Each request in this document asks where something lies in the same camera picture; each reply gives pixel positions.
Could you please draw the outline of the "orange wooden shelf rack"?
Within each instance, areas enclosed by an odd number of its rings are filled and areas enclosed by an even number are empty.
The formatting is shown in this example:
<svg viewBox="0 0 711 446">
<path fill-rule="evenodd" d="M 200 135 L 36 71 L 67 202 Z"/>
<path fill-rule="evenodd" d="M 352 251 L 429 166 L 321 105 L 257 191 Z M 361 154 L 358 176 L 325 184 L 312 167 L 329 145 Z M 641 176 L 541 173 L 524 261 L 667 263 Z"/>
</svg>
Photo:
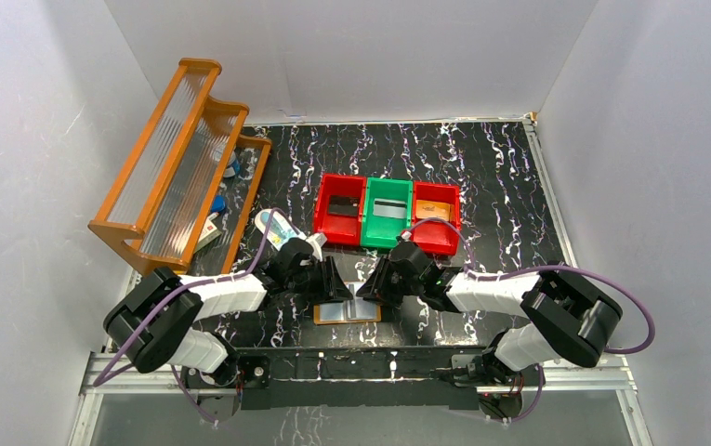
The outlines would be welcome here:
<svg viewBox="0 0 711 446">
<path fill-rule="evenodd" d="M 227 207 L 234 228 L 224 250 L 229 272 L 250 221 L 271 142 L 245 136 L 247 105 L 213 98 L 222 71 L 212 59 L 184 58 L 104 199 L 89 229 L 135 272 L 168 267 L 185 273 L 230 157 L 253 153 L 244 202 Z"/>
</svg>

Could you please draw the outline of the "orange leather card holder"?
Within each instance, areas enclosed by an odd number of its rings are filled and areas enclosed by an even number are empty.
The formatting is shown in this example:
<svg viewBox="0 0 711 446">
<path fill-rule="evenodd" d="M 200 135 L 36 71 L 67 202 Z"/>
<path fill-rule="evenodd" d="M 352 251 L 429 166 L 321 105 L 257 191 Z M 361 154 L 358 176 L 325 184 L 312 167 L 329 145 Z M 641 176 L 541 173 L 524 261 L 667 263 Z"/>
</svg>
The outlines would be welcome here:
<svg viewBox="0 0 711 446">
<path fill-rule="evenodd" d="M 330 302 L 317 305 L 313 309 L 313 321 L 316 325 L 380 322 L 381 307 L 356 296 L 363 282 L 347 282 L 353 293 L 351 300 Z"/>
</svg>

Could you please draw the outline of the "blue white bottle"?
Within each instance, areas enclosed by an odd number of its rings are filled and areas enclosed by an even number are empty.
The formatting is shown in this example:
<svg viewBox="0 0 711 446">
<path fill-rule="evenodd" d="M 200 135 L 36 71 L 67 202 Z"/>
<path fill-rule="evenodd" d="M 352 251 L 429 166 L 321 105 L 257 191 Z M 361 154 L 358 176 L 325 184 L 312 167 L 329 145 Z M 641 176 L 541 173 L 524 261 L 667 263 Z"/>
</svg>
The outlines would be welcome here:
<svg viewBox="0 0 711 446">
<path fill-rule="evenodd" d="M 216 150 L 214 151 L 214 159 L 216 162 L 220 162 L 221 159 L 223 158 L 224 155 L 224 150 L 226 148 L 226 145 L 221 143 L 217 146 Z M 229 158 L 227 159 L 226 162 L 226 167 L 223 171 L 222 177 L 223 178 L 231 178 L 231 177 L 236 177 L 241 170 L 240 162 L 237 157 L 237 152 L 236 150 L 233 150 L 230 153 Z"/>
</svg>

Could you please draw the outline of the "red plastic bin right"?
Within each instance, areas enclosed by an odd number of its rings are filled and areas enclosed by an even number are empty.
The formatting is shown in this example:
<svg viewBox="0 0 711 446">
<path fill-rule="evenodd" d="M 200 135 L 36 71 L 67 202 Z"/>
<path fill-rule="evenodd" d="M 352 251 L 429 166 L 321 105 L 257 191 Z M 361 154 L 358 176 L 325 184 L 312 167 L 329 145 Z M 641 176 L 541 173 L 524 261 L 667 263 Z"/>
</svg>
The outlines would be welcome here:
<svg viewBox="0 0 711 446">
<path fill-rule="evenodd" d="M 439 218 L 415 218 L 417 200 L 450 203 L 452 205 L 450 219 L 446 221 Z M 415 226 L 412 230 L 412 240 L 424 252 L 439 256 L 454 256 L 459 245 L 459 238 L 454 229 L 461 229 L 459 187 L 453 184 L 415 181 L 411 222 Z"/>
</svg>

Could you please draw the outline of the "white green small box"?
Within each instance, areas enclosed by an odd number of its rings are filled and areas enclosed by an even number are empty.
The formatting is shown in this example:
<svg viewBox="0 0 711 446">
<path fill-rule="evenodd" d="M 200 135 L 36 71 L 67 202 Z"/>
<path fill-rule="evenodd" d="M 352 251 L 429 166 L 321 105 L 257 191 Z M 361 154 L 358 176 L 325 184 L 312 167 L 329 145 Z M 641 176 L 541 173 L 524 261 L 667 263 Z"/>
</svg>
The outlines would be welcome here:
<svg viewBox="0 0 711 446">
<path fill-rule="evenodd" d="M 215 219 L 218 217 L 218 213 L 210 214 L 203 225 L 202 231 L 200 232 L 197 244 L 194 247 L 194 253 L 199 252 L 205 248 L 208 244 L 218 238 L 222 232 L 218 228 Z"/>
</svg>

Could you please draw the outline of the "red plastic bin left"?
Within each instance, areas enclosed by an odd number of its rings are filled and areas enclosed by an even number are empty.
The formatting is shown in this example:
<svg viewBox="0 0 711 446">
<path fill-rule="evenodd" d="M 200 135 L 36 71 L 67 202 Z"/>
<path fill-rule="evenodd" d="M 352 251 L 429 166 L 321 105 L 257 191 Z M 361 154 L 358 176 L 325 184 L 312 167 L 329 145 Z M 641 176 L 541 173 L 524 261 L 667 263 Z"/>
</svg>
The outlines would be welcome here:
<svg viewBox="0 0 711 446">
<path fill-rule="evenodd" d="M 333 244 L 359 246 L 366 177 L 323 174 L 312 228 Z"/>
</svg>

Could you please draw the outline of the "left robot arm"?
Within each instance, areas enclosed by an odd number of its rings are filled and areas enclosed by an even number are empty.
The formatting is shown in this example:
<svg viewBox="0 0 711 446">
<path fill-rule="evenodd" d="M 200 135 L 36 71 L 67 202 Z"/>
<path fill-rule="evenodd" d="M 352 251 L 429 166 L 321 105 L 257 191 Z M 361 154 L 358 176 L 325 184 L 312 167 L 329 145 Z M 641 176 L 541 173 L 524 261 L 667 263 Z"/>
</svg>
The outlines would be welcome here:
<svg viewBox="0 0 711 446">
<path fill-rule="evenodd" d="M 143 277 L 104 318 L 103 329 L 142 374 L 163 365 L 195 369 L 217 387 L 234 382 L 236 350 L 221 336 L 193 325 L 214 316 L 261 311 L 288 296 L 313 305 L 346 302 L 353 294 L 334 259 L 318 258 L 294 238 L 249 269 L 218 276 L 180 276 L 160 267 Z"/>
</svg>

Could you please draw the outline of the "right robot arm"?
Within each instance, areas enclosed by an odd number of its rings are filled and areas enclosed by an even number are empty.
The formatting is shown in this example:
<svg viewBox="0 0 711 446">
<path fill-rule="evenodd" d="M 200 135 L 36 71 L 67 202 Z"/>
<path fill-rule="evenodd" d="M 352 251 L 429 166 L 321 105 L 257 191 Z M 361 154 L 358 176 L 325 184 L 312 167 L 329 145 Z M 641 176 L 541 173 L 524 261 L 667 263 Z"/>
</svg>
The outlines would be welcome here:
<svg viewBox="0 0 711 446">
<path fill-rule="evenodd" d="M 413 242 L 401 242 L 382 256 L 357 295 L 394 308 L 415 296 L 437 311 L 526 318 L 521 328 L 498 334 L 478 358 L 452 361 L 454 374 L 497 385 L 545 361 L 596 366 L 623 317 L 613 299 L 566 265 L 515 275 L 476 274 L 439 264 Z"/>
</svg>

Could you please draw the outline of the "white card in green bin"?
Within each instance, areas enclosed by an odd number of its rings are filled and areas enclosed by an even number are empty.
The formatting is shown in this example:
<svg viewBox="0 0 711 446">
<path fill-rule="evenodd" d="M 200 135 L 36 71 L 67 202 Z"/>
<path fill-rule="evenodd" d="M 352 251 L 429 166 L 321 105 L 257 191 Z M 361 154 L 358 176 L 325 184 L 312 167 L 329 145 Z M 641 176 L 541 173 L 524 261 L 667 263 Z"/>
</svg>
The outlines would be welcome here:
<svg viewBox="0 0 711 446">
<path fill-rule="evenodd" d="M 396 200 L 375 199 L 373 215 L 404 220 L 407 216 L 407 204 Z"/>
</svg>

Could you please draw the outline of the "red plastic bin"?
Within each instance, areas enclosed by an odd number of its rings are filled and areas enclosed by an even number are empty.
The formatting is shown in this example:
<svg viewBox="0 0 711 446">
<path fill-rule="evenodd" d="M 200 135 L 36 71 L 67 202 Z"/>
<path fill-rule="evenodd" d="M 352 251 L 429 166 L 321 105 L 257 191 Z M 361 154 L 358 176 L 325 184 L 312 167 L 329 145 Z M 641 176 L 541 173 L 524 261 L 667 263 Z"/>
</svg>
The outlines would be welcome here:
<svg viewBox="0 0 711 446">
<path fill-rule="evenodd" d="M 323 174 L 312 228 L 333 244 L 359 246 L 366 177 Z"/>
<path fill-rule="evenodd" d="M 450 203 L 452 205 L 450 219 L 446 221 L 439 218 L 415 218 L 417 200 Z M 454 256 L 459 245 L 459 238 L 454 229 L 461 229 L 459 187 L 453 184 L 415 181 L 411 222 L 415 226 L 412 230 L 412 240 L 424 252 L 439 256 Z"/>
</svg>

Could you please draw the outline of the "blue cap container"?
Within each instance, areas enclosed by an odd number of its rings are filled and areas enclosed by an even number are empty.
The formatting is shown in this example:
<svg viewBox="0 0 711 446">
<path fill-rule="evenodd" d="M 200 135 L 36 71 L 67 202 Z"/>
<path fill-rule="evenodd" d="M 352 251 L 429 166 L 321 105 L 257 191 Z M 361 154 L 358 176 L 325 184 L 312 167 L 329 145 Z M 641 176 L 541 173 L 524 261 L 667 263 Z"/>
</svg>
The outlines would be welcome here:
<svg viewBox="0 0 711 446">
<path fill-rule="evenodd" d="M 226 201 L 222 195 L 216 195 L 211 203 L 209 213 L 220 214 L 227 208 Z"/>
</svg>

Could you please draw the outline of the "black card in red bin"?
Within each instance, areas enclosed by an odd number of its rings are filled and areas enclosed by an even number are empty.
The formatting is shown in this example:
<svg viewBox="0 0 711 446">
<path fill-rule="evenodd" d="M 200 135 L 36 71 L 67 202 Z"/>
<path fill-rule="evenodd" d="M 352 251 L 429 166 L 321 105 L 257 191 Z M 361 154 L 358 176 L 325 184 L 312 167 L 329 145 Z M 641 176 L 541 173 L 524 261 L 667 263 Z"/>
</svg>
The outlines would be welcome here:
<svg viewBox="0 0 711 446">
<path fill-rule="evenodd" d="M 334 216 L 357 217 L 360 214 L 360 200 L 349 196 L 331 196 L 327 213 Z"/>
</svg>

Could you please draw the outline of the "white blue tube package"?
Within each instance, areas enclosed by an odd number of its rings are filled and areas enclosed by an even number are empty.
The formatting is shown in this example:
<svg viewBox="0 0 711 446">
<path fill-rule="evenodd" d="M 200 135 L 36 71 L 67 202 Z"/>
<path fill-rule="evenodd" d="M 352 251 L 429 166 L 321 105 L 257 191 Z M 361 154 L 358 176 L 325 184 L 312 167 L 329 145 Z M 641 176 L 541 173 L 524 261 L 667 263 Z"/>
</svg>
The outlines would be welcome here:
<svg viewBox="0 0 711 446">
<path fill-rule="evenodd" d="M 254 224 L 263 234 L 267 234 L 267 240 L 272 247 L 278 251 L 293 238 L 305 240 L 307 235 L 298 230 L 282 211 L 263 209 L 254 218 Z"/>
</svg>

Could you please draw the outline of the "green plastic bin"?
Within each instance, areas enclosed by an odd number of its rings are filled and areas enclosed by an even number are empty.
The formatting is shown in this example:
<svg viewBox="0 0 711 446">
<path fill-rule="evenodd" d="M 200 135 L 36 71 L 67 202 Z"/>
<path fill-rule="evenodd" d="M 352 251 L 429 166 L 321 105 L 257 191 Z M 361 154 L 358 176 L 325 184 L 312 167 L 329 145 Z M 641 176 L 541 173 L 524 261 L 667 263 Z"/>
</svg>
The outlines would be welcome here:
<svg viewBox="0 0 711 446">
<path fill-rule="evenodd" d="M 369 177 L 366 184 L 360 246 L 391 249 L 411 225 L 413 183 Z"/>
</svg>

